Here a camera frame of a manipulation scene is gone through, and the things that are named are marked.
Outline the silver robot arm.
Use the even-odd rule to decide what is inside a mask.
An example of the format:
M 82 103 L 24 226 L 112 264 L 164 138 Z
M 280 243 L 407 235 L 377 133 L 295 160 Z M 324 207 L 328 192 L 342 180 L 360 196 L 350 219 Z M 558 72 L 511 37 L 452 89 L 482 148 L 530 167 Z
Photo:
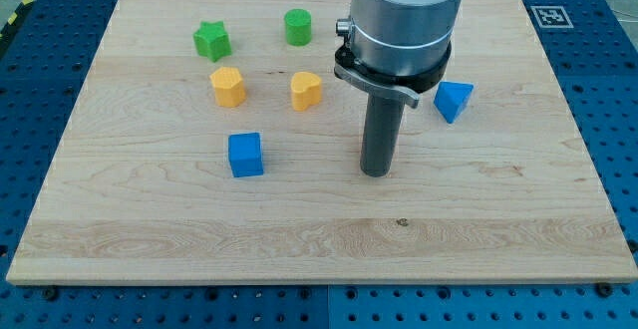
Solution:
M 351 0 L 337 21 L 335 76 L 414 108 L 445 72 L 462 0 Z

